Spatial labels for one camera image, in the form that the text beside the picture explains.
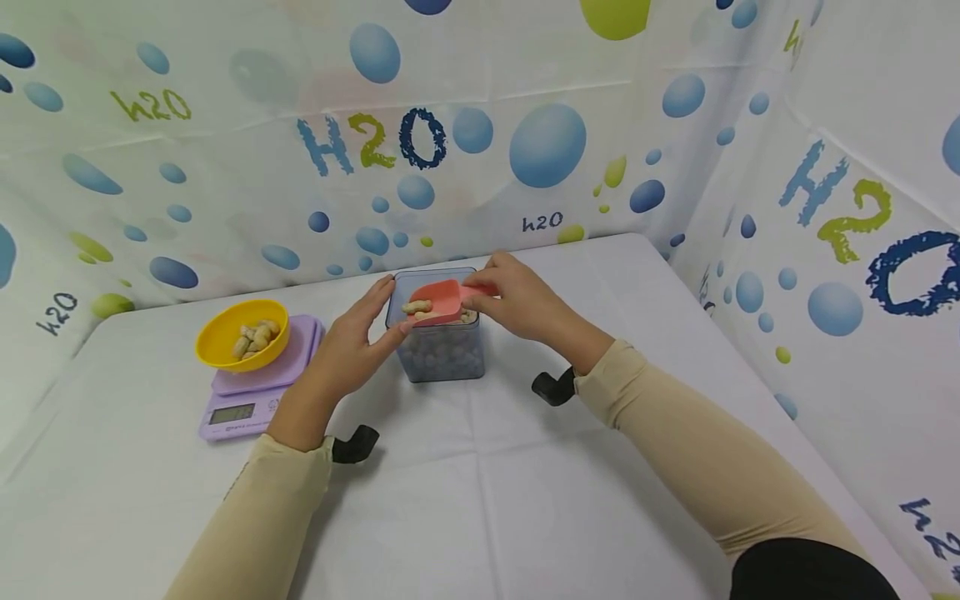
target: plastic bowl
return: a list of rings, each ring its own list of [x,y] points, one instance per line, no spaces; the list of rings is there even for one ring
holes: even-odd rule
[[[233,345],[240,337],[240,325],[256,327],[262,319],[276,321],[280,333],[270,344],[254,356],[244,360],[233,358]],[[247,300],[234,304],[210,320],[197,336],[195,350],[200,362],[230,372],[247,372],[262,369],[287,347],[290,341],[290,317],[283,304],[275,300]]]

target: hand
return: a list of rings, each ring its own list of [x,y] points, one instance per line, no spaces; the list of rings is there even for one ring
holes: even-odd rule
[[[363,387],[410,333],[412,324],[402,321],[373,344],[368,339],[395,287],[394,276],[382,277],[333,322],[306,370],[283,395],[267,428],[271,437],[301,451],[320,447],[340,400]]]
[[[471,296],[464,307],[482,312],[517,337],[550,346],[580,374],[590,372],[613,338],[566,305],[533,269],[505,252],[491,256],[487,266],[464,285],[492,285],[501,300]]]
[[[496,287],[501,300],[471,296],[464,307],[482,312],[526,340],[548,344],[554,332],[578,318],[533,269],[505,252],[491,256],[483,271],[467,277],[464,285]]]

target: left hand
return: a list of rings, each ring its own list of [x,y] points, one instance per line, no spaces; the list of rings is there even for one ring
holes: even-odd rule
[[[333,409],[347,394],[367,383],[399,348],[412,324],[406,320],[370,343],[373,320],[394,292],[394,276],[384,276],[341,315],[313,355],[310,364],[283,395],[267,433],[300,451],[320,447]]]

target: table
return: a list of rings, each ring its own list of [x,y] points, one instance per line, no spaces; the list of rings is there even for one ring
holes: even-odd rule
[[[771,442],[901,598],[926,596],[645,238],[517,255],[587,318]],[[3,595],[160,597],[252,445],[197,436],[213,375],[193,356],[197,331],[254,297],[329,323],[376,277],[137,311],[99,326],[17,442],[0,490]],[[576,399],[551,408],[530,392],[540,371],[563,372],[562,359],[482,326],[482,379],[414,385],[394,357],[338,408],[333,433],[345,438],[366,423],[381,438],[366,464],[335,469],[291,597],[726,597],[725,558],[633,447]]]

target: purple kitchen scale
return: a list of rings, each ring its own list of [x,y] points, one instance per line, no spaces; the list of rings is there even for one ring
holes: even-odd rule
[[[280,397],[306,368],[324,336],[324,324],[310,315],[290,318],[290,340],[276,360],[249,372],[217,371],[213,394],[200,423],[208,442],[263,433]]]

